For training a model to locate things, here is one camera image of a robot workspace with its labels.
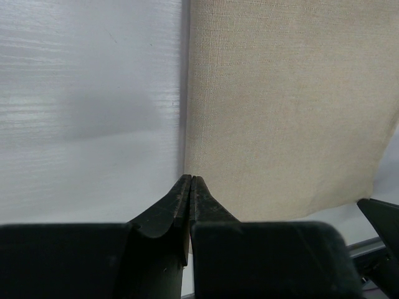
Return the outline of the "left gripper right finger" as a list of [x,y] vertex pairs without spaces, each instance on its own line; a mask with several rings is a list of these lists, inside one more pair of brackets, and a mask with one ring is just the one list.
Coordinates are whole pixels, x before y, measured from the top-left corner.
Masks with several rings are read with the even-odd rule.
[[192,179],[196,298],[361,298],[342,236],[323,222],[241,222]]

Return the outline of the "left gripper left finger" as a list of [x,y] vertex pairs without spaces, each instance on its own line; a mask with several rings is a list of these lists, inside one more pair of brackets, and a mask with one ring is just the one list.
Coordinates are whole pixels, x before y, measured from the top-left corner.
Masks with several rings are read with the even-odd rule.
[[1,226],[2,298],[179,298],[191,178],[126,223]]

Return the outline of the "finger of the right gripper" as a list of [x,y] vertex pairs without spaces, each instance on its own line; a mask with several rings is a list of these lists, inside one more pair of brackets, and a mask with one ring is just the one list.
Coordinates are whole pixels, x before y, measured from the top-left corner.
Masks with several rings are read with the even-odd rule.
[[387,249],[398,249],[398,205],[376,199],[361,199],[357,206]]

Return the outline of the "beige cloth napkin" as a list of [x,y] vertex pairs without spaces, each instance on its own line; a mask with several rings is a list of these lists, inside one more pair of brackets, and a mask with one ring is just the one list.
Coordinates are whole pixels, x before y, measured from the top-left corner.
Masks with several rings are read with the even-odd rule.
[[193,1],[187,173],[240,221],[372,195],[398,124],[397,1]]

